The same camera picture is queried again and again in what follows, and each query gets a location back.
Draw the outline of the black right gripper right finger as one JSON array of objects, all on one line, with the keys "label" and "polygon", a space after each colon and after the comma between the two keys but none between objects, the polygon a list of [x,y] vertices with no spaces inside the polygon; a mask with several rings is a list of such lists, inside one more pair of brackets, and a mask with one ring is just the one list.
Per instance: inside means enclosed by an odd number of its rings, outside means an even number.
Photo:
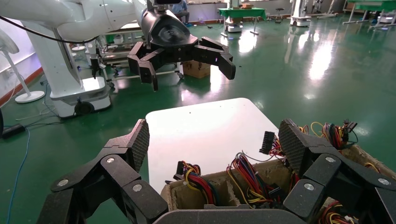
[{"label": "black right gripper right finger", "polygon": [[299,181],[285,208],[310,223],[327,198],[340,202],[361,224],[396,221],[396,183],[339,153],[327,140],[305,134],[291,119],[280,123],[281,149]]}]

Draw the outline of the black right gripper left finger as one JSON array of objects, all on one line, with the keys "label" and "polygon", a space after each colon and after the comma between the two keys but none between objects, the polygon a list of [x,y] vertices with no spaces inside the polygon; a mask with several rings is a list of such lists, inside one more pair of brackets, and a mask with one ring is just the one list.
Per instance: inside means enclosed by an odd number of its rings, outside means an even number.
[{"label": "black right gripper left finger", "polygon": [[129,134],[110,139],[94,159],[55,180],[37,222],[84,224],[112,200],[129,222],[154,223],[169,208],[139,174],[149,138],[149,126],[140,119]]}]

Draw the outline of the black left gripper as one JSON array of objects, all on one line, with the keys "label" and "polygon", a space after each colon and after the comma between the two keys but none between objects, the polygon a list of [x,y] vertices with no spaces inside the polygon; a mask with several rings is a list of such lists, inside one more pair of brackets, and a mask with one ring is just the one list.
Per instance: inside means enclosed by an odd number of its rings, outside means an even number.
[{"label": "black left gripper", "polygon": [[170,11],[145,10],[141,28],[147,44],[137,42],[127,55],[129,69],[142,83],[158,91],[156,70],[166,63],[195,60],[217,66],[222,74],[233,80],[236,66],[229,48],[208,37],[198,38]]}]

